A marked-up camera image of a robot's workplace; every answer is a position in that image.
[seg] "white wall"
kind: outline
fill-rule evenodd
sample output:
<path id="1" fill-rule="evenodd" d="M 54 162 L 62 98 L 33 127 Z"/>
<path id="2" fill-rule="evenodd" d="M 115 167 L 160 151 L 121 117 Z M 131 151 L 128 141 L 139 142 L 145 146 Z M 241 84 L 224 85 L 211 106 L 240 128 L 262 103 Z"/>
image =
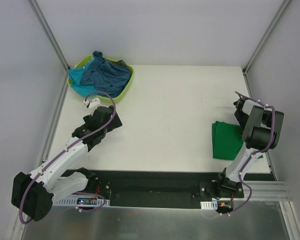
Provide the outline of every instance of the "white wall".
<path id="1" fill-rule="evenodd" d="M 270 155 L 278 178 L 289 183 L 300 220 L 300 0 L 291 3 L 248 72 L 248 82 L 257 99 L 285 114 Z"/>
<path id="2" fill-rule="evenodd" d="M 245 67 L 283 0 L 38 0 L 67 62 Z"/>
<path id="3" fill-rule="evenodd" d="M 0 240 L 13 178 L 38 162 L 66 72 L 26 0 L 0 0 Z"/>

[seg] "white plastic link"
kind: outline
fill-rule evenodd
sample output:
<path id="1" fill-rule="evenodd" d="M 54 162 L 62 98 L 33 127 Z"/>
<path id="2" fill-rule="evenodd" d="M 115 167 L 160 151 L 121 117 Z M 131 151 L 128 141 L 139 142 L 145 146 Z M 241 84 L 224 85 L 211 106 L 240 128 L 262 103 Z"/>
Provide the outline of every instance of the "white plastic link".
<path id="1" fill-rule="evenodd" d="M 89 101 L 89 100 L 83 101 L 83 104 L 84 104 L 86 107 L 88 107 L 89 104 L 90 104 L 90 101 Z"/>

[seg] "laundry basket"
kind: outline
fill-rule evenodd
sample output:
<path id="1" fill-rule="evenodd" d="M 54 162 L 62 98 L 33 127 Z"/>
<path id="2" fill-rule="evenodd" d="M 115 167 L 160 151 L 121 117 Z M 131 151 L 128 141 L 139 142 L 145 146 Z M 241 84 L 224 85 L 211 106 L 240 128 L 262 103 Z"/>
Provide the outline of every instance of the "laundry basket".
<path id="1" fill-rule="evenodd" d="M 88 55 L 88 56 L 84 57 L 77 65 L 75 65 L 74 68 L 83 68 L 87 64 L 87 62 L 89 62 L 91 60 L 91 57 L 93 57 L 93 55 Z M 117 62 L 116 60 L 113 60 L 113 59 L 110 59 L 110 58 L 107 58 L 107 57 L 104 57 L 104 58 L 107 59 L 110 62 Z M 135 74 L 134 68 L 131 65 L 128 65 L 128 67 L 129 67 L 129 70 L 131 72 L 131 78 L 128 81 L 125 88 L 123 89 L 123 91 L 120 93 L 120 95 L 113 98 L 115 103 L 120 102 L 120 100 L 124 97 L 124 95 L 126 94 L 128 88 L 130 87 L 132 78 L 134 77 L 134 74 Z M 71 86 L 72 82 L 69 78 L 67 80 L 67 83 L 68 83 L 69 86 Z M 109 98 L 105 97 L 105 96 L 98 96 L 98 97 L 99 97 L 100 101 L 103 101 L 103 102 L 106 102 L 106 103 L 112 103 L 111 100 Z"/>

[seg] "metal floor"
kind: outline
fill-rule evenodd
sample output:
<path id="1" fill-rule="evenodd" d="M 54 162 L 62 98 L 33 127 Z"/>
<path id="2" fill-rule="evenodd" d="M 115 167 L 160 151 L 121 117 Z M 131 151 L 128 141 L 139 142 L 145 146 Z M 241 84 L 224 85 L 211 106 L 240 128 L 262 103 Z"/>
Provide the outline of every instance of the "metal floor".
<path id="1" fill-rule="evenodd" d="M 214 210 L 104 207 L 79 213 L 55 206 L 26 226 L 23 240 L 285 240 L 278 202 L 251 201 L 230 217 Z"/>

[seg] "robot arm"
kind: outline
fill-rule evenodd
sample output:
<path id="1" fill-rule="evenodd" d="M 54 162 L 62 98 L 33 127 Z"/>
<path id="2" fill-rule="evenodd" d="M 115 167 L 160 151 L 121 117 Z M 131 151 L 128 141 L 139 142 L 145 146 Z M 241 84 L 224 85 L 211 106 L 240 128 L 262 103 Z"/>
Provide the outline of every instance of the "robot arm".
<path id="1" fill-rule="evenodd" d="M 243 145 L 234 161 L 219 174 L 217 187 L 220 191 L 235 193 L 242 188 L 241 179 L 262 155 L 271 139 L 271 126 L 274 124 L 273 140 L 270 149 L 274 149 L 279 141 L 284 113 L 280 111 L 272 112 L 262 105 L 245 97 L 234 103 L 236 111 L 234 113 L 241 128 L 243 129 Z M 272 123 L 272 114 L 275 114 L 275 122 Z"/>
<path id="2" fill-rule="evenodd" d="M 75 129 L 72 133 L 72 137 L 56 154 L 29 174 L 20 172 L 15 176 L 12 188 L 12 204 L 20 208 L 26 188 L 38 174 L 40 174 L 40 176 L 31 186 L 23 204 L 23 212 L 34 221 L 39 221 L 44 218 L 54 203 L 75 192 L 84 191 L 87 193 L 95 193 L 96 176 L 85 168 L 76 170 L 72 175 L 62 180 L 58 179 L 69 167 L 78 161 L 82 155 L 88 153 L 95 145 L 98 145 L 106 136 L 106 133 L 122 126 L 122 122 L 116 113 L 107 127 L 89 135 L 109 121 L 113 112 L 113 106 L 99 106 L 92 115 L 87 115 L 83 118 L 85 123 Z M 42 170 L 63 151 L 65 151 L 65 153 L 43 172 Z"/>

